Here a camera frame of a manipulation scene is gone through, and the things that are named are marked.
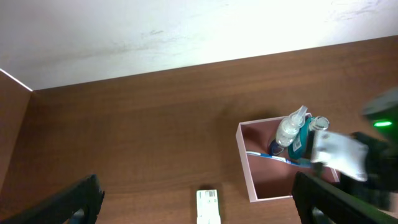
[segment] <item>pink box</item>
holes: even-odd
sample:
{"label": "pink box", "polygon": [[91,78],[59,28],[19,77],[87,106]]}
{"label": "pink box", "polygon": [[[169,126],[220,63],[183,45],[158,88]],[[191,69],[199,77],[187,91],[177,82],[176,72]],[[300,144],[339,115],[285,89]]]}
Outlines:
{"label": "pink box", "polygon": [[[296,173],[298,171],[311,172],[309,168],[246,154],[246,151],[268,154],[267,147],[274,140],[275,132],[283,118],[239,123],[236,141],[250,202],[289,198],[292,196],[291,191]],[[279,156],[289,159],[287,150]],[[325,169],[322,178],[328,182],[339,181],[336,170],[330,168]]]}

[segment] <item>green led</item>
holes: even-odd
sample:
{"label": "green led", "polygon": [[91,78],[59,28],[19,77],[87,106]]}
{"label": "green led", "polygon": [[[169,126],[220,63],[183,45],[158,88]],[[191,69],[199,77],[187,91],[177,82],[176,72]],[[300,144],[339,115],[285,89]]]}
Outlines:
{"label": "green led", "polygon": [[376,123],[374,123],[375,127],[385,127],[385,126],[390,126],[392,125],[391,121],[378,121]]}

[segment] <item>spray bottle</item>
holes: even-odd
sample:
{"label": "spray bottle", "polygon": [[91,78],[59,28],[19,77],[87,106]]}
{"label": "spray bottle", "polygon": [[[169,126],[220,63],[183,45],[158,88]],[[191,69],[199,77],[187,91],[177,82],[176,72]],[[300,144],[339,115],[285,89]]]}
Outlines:
{"label": "spray bottle", "polygon": [[301,106],[300,109],[280,122],[275,137],[276,143],[279,147],[288,147],[296,138],[300,128],[305,123],[305,113],[307,112],[307,109],[308,108],[306,106]]}

